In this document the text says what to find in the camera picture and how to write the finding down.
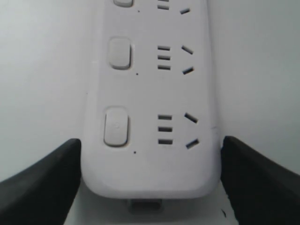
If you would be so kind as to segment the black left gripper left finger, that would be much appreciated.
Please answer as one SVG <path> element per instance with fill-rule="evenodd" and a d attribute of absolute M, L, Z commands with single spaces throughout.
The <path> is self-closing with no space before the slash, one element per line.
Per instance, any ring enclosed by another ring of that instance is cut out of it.
<path fill-rule="evenodd" d="M 81 141 L 69 139 L 0 183 L 2 225 L 62 225 L 81 183 Z"/>

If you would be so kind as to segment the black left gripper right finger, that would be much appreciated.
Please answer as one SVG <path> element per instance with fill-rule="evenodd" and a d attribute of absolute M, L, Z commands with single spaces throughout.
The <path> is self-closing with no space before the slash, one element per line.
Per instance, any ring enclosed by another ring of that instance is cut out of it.
<path fill-rule="evenodd" d="M 226 136 L 221 181 L 240 225 L 298 225 L 300 176 Z"/>

